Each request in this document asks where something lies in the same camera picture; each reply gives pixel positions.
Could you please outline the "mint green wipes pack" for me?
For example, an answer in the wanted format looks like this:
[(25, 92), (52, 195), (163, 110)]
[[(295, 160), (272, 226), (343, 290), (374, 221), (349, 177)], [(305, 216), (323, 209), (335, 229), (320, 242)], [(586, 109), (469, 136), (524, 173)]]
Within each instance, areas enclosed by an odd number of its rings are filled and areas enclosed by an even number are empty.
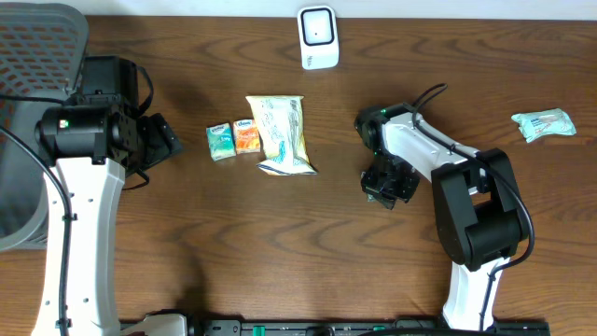
[(568, 114), (560, 108), (511, 116), (527, 143), (547, 135), (573, 136), (576, 127)]

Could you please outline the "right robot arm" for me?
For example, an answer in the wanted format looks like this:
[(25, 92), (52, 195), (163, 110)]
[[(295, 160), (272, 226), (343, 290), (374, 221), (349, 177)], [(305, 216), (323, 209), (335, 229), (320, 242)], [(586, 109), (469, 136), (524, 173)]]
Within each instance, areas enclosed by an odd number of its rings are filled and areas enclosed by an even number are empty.
[(507, 154), (454, 142), (408, 104), (363, 109), (354, 127), (374, 154), (361, 175), (370, 200), (393, 209), (413, 197), (421, 179), (431, 183), (437, 236), (452, 262), (445, 325), (495, 330), (499, 279), (519, 243), (534, 239)]

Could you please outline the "orange small packet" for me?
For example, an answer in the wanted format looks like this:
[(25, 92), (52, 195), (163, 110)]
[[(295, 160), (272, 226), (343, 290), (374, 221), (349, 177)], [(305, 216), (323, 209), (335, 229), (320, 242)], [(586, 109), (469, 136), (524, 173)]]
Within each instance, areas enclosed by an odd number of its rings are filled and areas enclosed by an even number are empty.
[(261, 150), (257, 124), (253, 119), (240, 119), (232, 125), (237, 154), (254, 153)]

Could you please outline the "cream snack bag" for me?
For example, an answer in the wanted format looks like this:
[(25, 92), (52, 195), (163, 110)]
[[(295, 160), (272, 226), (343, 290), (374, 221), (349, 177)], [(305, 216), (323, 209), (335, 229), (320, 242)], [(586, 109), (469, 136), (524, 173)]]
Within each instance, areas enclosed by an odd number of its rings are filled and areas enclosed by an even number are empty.
[(257, 168), (268, 175), (316, 175), (304, 140), (300, 95), (246, 96), (266, 160)]

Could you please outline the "teal tissue box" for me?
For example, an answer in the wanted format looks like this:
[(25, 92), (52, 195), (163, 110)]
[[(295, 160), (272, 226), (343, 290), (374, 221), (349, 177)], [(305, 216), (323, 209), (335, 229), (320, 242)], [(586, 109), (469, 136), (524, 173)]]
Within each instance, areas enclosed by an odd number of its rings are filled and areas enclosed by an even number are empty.
[(208, 127), (206, 135), (213, 161), (220, 161), (236, 155), (232, 129), (228, 123)]

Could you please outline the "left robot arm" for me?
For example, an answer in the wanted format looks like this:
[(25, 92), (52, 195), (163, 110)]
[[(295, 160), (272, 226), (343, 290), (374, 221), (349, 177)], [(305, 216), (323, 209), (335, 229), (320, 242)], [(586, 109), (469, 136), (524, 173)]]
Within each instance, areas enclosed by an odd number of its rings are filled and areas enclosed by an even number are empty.
[(118, 56), (84, 60), (81, 87), (35, 126), (46, 167), (49, 231), (35, 335), (188, 335), (188, 318), (159, 312), (121, 324), (115, 301), (116, 216), (125, 180), (179, 153), (164, 117), (146, 111), (146, 70)]

